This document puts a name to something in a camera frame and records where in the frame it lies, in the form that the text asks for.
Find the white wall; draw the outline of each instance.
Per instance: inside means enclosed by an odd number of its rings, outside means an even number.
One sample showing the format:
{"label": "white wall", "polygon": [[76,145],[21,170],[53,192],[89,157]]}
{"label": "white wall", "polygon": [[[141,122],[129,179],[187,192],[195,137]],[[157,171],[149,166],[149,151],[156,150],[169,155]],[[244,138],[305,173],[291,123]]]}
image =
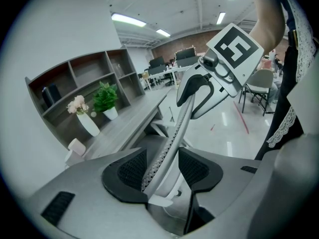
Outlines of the white wall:
{"label": "white wall", "polygon": [[0,165],[18,197],[30,196],[62,172],[67,153],[40,118],[24,78],[120,47],[105,0],[32,0],[24,9],[0,60]]}
{"label": "white wall", "polygon": [[139,74],[144,72],[144,69],[150,66],[149,61],[154,58],[151,50],[149,49],[128,47],[127,50],[135,67],[135,70]]}

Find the potted plant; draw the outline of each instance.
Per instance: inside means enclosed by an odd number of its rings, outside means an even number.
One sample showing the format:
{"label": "potted plant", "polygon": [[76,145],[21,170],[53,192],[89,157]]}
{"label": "potted plant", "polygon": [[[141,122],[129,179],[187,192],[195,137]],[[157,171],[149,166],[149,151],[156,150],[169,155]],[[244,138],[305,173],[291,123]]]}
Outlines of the potted plant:
{"label": "potted plant", "polygon": [[87,115],[89,106],[84,102],[83,96],[76,96],[68,106],[70,114],[76,114],[84,128],[92,135],[97,136],[100,133],[99,128],[94,121]]}
{"label": "potted plant", "polygon": [[104,84],[100,82],[100,88],[98,92],[94,95],[94,110],[96,112],[103,112],[103,114],[110,120],[114,120],[118,113],[115,109],[115,100],[118,99],[116,94],[117,86]]}

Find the pink flowers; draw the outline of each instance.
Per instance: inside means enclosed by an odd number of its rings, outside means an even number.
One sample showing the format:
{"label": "pink flowers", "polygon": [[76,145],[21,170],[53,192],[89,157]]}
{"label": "pink flowers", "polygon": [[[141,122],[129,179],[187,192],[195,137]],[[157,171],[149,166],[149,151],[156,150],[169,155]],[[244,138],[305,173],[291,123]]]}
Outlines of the pink flowers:
{"label": "pink flowers", "polygon": [[77,113],[78,115],[87,113],[89,110],[89,106],[84,102],[83,96],[76,96],[74,100],[68,104],[67,108],[70,114]]}

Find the white floor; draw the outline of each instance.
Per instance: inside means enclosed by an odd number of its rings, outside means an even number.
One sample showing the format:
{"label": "white floor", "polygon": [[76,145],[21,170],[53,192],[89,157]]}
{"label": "white floor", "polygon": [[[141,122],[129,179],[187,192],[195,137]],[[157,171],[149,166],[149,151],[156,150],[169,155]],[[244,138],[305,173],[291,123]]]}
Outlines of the white floor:
{"label": "white floor", "polygon": [[[177,90],[170,86],[167,98],[170,101],[173,117],[176,120],[179,108],[176,106]],[[196,93],[196,107],[208,94],[208,89],[202,87]],[[269,130],[273,119],[272,114],[265,114],[257,102],[251,103],[251,95],[247,93],[245,110],[242,114],[242,103],[238,104],[240,95],[228,97],[214,109],[196,120],[189,122],[185,136],[194,148],[221,155],[254,159]]]}

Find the computer monitor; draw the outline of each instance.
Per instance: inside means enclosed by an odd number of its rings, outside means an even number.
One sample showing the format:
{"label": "computer monitor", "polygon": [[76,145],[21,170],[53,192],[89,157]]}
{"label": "computer monitor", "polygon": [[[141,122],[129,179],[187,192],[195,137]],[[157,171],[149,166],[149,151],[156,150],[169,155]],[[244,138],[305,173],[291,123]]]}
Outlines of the computer monitor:
{"label": "computer monitor", "polygon": [[165,64],[165,62],[164,62],[163,57],[158,57],[158,58],[155,58],[155,59],[150,61],[150,66],[152,68],[155,68],[155,67],[158,67],[158,66],[164,65],[164,64]]}
{"label": "computer monitor", "polygon": [[194,48],[182,50],[176,53],[176,60],[184,59],[184,58],[191,58],[195,57],[195,50]]}

